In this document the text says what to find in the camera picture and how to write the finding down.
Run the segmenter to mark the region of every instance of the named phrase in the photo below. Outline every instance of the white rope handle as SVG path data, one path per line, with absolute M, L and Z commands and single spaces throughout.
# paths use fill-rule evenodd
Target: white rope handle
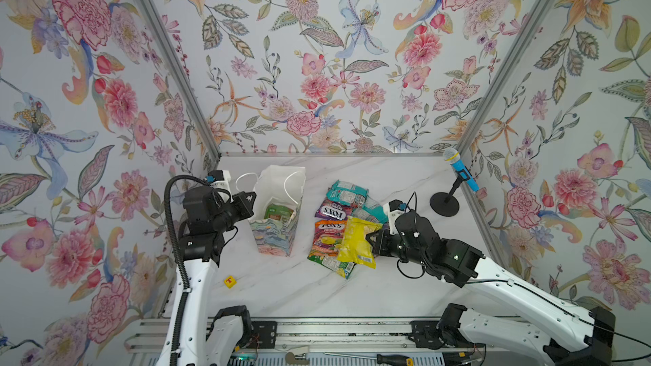
M 290 178 L 292 175 L 294 175 L 294 174 L 298 174 L 298 173 L 300 173 L 300 171 L 294 171 L 293 173 L 291 173 L 291 174 L 290 174 L 290 175 L 285 179 L 284 183 L 282 183 L 282 187 L 284 188 L 285 193 L 287 194 L 287 196 L 289 197 L 289 199 L 291 199 L 292 202 L 294 202 L 296 205 L 298 205 L 298 201 L 297 201 L 296 199 L 293 199 L 292 196 L 291 196 L 291 195 L 289 194 L 289 192 L 287 191 L 287 180 L 289 180 L 289 178 Z
M 238 187 L 238 181 L 240 180 L 240 178 L 242 178 L 242 177 L 246 177 L 247 175 L 251 175 L 251 174 L 255 175 L 255 180 L 256 180 L 256 182 L 257 182 L 257 180 L 259 180 L 260 177 L 258 177 L 258 175 L 257 175 L 256 173 L 245 173 L 245 174 L 240 175 L 240 176 L 238 177 L 238 179 L 235 180 L 235 189 L 236 189 L 238 192 L 241 192 L 240 187 Z

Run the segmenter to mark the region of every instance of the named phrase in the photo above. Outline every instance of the marble surface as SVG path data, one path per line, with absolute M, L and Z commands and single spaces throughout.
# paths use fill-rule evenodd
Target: marble surface
M 455 194 L 460 202 L 456 216 L 440 216 L 429 206 L 434 192 L 448 191 L 454 182 L 452 168 L 441 157 L 224 157 L 219 168 L 231 172 L 235 193 L 237 177 L 259 174 L 270 164 L 307 169 L 292 255 L 258 253 L 248 222 L 238 223 L 239 233 L 222 253 L 208 313 L 244 304 L 253 317 L 424 317 L 439 315 L 449 302 L 455 302 L 486 314 L 511 315 L 486 298 L 427 274 L 418 280 L 407 279 L 397 271 L 394 258 L 378 257 L 376 269 L 358 265 L 348 280 L 307 260 L 314 213 L 328 187 L 338 179 L 368 188 L 371 198 L 383 204 L 393 199 L 407 201 L 416 191 L 417 212 L 431 221 L 441 238 L 463 240 L 488 255 L 460 191 Z M 246 191 L 254 184 L 253 175 L 238 183 L 240 190 Z M 400 268 L 411 276 L 420 274 L 416 264 L 401 264 Z M 237 280 L 232 289 L 223 283 L 228 276 Z M 166 317 L 171 313 L 171 301 L 163 314 Z

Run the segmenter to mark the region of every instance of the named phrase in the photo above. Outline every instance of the microphone head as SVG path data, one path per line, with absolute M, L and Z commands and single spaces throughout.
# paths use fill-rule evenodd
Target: microphone head
M 454 164 L 461 159 L 461 156 L 459 155 L 459 152 L 456 149 L 454 149 L 453 147 L 448 147 L 443 152 L 443 158 L 446 162 L 450 164 Z

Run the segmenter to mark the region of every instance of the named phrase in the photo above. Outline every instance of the floral wallpaper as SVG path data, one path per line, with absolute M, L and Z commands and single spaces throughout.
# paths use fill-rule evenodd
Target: floral wallpaper
M 556 0 L 466 155 L 511 270 L 613 311 L 616 330 L 642 340 L 651 335 L 639 322 L 651 317 L 646 1 Z M 620 360 L 648 353 L 615 345 Z
M 0 363 L 126 364 L 165 183 L 210 162 L 132 0 L 0 0 L 0 31 Z
M 154 0 L 225 153 L 455 144 L 535 0 Z

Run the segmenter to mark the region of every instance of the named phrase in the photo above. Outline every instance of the yellow candy bag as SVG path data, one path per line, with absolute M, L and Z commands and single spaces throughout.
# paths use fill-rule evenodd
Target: yellow candy bag
M 370 243 L 366 240 L 366 235 L 381 228 L 382 224 L 349 217 L 337 260 L 364 264 L 370 268 L 375 268 L 375 259 L 371 252 Z

